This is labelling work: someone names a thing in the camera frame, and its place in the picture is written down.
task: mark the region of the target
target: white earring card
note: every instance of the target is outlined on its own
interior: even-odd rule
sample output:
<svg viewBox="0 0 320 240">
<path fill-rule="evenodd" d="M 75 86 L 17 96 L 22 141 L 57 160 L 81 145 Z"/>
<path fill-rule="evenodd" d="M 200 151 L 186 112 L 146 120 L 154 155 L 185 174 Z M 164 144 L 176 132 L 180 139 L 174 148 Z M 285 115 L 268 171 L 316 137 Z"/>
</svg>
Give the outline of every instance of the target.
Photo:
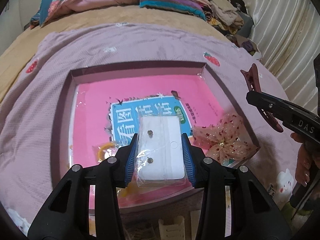
<svg viewBox="0 0 320 240">
<path fill-rule="evenodd" d="M 180 118 L 146 115 L 140 118 L 136 178 L 139 187 L 185 184 Z"/>
</svg>

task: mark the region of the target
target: strawberry print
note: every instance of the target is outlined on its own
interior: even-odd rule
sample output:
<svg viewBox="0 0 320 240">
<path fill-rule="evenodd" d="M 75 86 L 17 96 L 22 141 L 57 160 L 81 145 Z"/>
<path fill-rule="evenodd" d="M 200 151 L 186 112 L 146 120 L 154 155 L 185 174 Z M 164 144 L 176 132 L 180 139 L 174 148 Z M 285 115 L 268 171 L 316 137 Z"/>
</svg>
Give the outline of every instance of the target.
<svg viewBox="0 0 320 240">
<path fill-rule="evenodd" d="M 26 73 L 31 73 L 33 71 L 33 69 L 37 66 L 38 61 L 34 61 L 30 67 L 28 67 L 28 69 L 26 70 Z"/>
<path fill-rule="evenodd" d="M 215 64 L 216 66 L 220 67 L 220 62 L 218 61 L 217 58 L 215 58 L 214 56 L 211 56 L 209 53 L 205 52 L 203 54 L 203 56 L 209 60 L 211 63 Z"/>
</svg>

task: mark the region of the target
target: striped pillow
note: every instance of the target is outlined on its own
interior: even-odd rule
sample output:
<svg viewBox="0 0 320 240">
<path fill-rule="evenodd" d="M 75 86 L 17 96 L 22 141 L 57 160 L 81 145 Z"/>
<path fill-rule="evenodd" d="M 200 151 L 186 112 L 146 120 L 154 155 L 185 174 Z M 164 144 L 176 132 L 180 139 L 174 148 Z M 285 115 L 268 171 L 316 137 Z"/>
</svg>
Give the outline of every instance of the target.
<svg viewBox="0 0 320 240">
<path fill-rule="evenodd" d="M 206 20 L 200 5 L 191 0 L 140 0 L 140 7 L 164 9 L 191 14 Z"/>
</svg>

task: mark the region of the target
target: bed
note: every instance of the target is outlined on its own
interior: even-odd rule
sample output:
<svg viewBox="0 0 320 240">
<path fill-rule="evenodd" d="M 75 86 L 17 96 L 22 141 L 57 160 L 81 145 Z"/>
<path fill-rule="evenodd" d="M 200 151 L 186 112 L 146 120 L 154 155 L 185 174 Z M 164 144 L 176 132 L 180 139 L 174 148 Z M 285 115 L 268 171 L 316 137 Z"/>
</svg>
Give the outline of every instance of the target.
<svg viewBox="0 0 320 240">
<path fill-rule="evenodd" d="M 132 28 L 132 33 L 126 29 L 125 24 L 119 23 L 130 23 L 127 28 Z M 279 205 L 287 201 L 295 184 L 293 176 L 300 145 L 290 138 L 291 132 L 288 129 L 284 129 L 280 137 L 265 123 L 258 111 L 247 104 L 245 101 L 247 86 L 240 74 L 240 69 L 247 71 L 252 63 L 256 63 L 263 91 L 287 99 L 276 78 L 263 65 L 252 60 L 244 49 L 236 48 L 202 19 L 176 12 L 130 5 L 89 10 L 65 16 L 44 27 L 28 29 L 0 56 L 0 100 L 2 101 L 0 147 L 3 151 L 0 155 L 0 200 L 5 208 L 15 210 L 28 223 L 31 223 L 52 190 L 49 166 L 50 139 L 46 137 L 46 142 L 40 146 L 35 138 L 31 141 L 26 139 L 29 136 L 28 131 L 32 131 L 35 127 L 28 126 L 27 130 L 23 129 L 24 125 L 29 124 L 28 118 L 30 120 L 36 118 L 33 111 L 41 114 L 37 111 L 38 109 L 48 114 L 47 116 L 42 115 L 41 118 L 46 135 L 51 136 L 55 109 L 52 107 L 51 109 L 38 108 L 39 102 L 35 103 L 34 100 L 37 98 L 47 100 L 50 97 L 49 94 L 39 89 L 42 82 L 47 82 L 48 86 L 55 86 L 51 89 L 55 88 L 59 91 L 64 79 L 60 77 L 59 82 L 56 82 L 55 79 L 52 79 L 55 77 L 54 72 L 51 73 L 52 76 L 47 76 L 44 74 L 45 69 L 49 73 L 54 64 L 64 66 L 63 61 L 59 59 L 59 55 L 65 51 L 64 41 L 70 49 L 70 46 L 73 46 L 71 40 L 79 37 L 85 43 L 86 34 L 90 42 L 93 42 L 91 35 L 100 35 L 104 37 L 104 40 L 111 39 L 111 36 L 108 36 L 108 30 L 112 30 L 112 33 L 118 36 L 123 32 L 130 39 L 146 44 L 141 47 L 141 54 L 138 52 L 138 55 L 130 52 L 121 54 L 119 52 L 119 55 L 113 59 L 97 56 L 92 58 L 90 65 L 98 65 L 101 62 L 107 64 L 114 61 L 151 59 L 205 62 L 205 52 L 219 58 L 220 67 L 212 62 L 207 63 L 229 89 L 260 142 L 261 149 L 246 165 L 272 196 L 278 195 Z M 149 35 L 149 37 L 154 35 L 158 40 L 146 41 L 144 35 Z M 103 42 L 103 39 L 98 38 L 97 41 Z M 122 46 L 126 44 L 123 40 L 119 40 L 119 43 Z M 143 54 L 142 49 L 146 49 L 147 45 L 150 46 L 150 55 Z M 39 59 L 43 67 L 37 72 L 40 74 L 29 76 L 28 69 L 32 67 L 33 62 Z M 76 66 L 79 68 L 86 65 L 85 60 L 80 60 Z M 67 73 L 73 67 L 68 68 L 65 65 L 65 68 L 61 69 L 63 73 Z M 55 94 L 52 97 L 55 99 L 50 102 L 52 106 L 56 106 L 59 95 Z M 29 150 L 36 152 L 38 159 L 29 158 Z M 280 190 L 282 187 L 280 183 L 283 181 L 286 183 L 284 185 L 285 194 L 283 190 Z"/>
</svg>

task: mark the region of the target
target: pink blanket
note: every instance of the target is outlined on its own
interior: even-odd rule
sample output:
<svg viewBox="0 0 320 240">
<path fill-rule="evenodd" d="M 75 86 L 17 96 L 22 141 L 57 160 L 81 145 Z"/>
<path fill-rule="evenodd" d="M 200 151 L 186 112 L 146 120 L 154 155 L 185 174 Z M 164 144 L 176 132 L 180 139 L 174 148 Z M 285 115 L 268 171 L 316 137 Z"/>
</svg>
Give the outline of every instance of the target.
<svg viewBox="0 0 320 240">
<path fill-rule="evenodd" d="M 138 4 L 139 0 L 63 0 L 60 5 L 52 11 L 45 22 L 61 17 L 72 12 L 83 12 L 90 9 L 102 8 L 121 4 Z"/>
<path fill-rule="evenodd" d="M 215 57 L 220 66 L 204 58 Z M 21 72 L 0 108 L 0 200 L 31 223 L 52 191 L 50 141 L 60 91 L 71 69 L 138 60 L 206 62 L 242 108 L 261 149 L 246 164 L 279 204 L 294 186 L 300 144 L 290 131 L 275 132 L 245 100 L 240 69 L 256 63 L 264 92 L 287 99 L 277 79 L 231 42 L 146 24 L 107 24 L 51 33 Z"/>
</svg>

